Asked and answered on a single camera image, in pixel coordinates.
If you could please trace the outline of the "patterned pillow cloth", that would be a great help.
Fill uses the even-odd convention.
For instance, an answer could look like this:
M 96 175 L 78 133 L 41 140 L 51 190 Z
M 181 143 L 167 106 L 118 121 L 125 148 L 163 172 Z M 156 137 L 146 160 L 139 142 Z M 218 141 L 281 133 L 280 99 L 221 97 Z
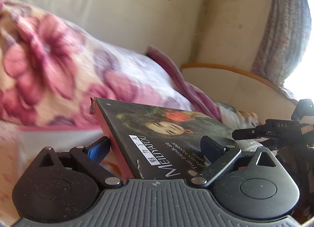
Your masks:
M 239 111 L 223 102 L 215 101 L 215 104 L 220 110 L 222 123 L 233 130 L 250 129 L 260 125 L 258 115 L 255 113 Z

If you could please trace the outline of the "patterned window curtain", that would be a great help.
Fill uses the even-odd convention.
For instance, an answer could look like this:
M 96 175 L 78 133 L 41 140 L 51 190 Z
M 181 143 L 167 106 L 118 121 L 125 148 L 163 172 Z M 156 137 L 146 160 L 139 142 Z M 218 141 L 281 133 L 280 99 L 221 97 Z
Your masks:
M 272 0 L 251 72 L 282 86 L 301 62 L 310 33 L 308 0 Z

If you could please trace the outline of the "cherry print bed sheet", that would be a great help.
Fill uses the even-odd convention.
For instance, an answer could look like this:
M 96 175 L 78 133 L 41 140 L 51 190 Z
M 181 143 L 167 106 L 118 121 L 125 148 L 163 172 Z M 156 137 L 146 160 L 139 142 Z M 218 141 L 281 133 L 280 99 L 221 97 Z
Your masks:
M 19 127 L 1 121 L 1 226 L 11 226 L 19 219 L 12 191 L 26 162 L 20 144 Z

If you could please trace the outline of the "floral pink fleece blanket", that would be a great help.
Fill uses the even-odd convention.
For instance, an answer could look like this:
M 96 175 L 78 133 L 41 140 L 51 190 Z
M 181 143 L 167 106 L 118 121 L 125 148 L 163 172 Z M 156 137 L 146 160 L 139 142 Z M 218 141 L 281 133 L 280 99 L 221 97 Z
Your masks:
M 100 41 L 29 4 L 1 0 L 1 120 L 19 125 L 95 125 L 90 99 L 194 110 L 216 104 L 155 47 L 140 54 Z

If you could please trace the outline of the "pink cardboard shoe box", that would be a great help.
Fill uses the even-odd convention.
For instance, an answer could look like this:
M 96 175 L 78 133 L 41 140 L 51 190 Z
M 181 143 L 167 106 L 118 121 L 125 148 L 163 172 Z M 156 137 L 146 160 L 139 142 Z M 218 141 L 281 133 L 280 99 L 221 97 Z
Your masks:
M 56 152 L 69 151 L 75 146 L 87 147 L 102 136 L 99 126 L 19 128 L 19 167 L 24 171 L 44 147 L 52 147 Z

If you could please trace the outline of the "black pink shoe box lid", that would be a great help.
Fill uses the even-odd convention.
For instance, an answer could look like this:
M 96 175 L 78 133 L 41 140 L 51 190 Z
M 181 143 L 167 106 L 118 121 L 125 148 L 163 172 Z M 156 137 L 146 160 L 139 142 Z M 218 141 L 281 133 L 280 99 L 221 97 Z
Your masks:
M 208 136 L 218 148 L 232 145 L 254 152 L 254 140 L 234 141 L 232 129 L 202 113 L 92 98 L 90 112 L 111 141 L 123 181 L 190 179 L 213 163 L 201 152 Z

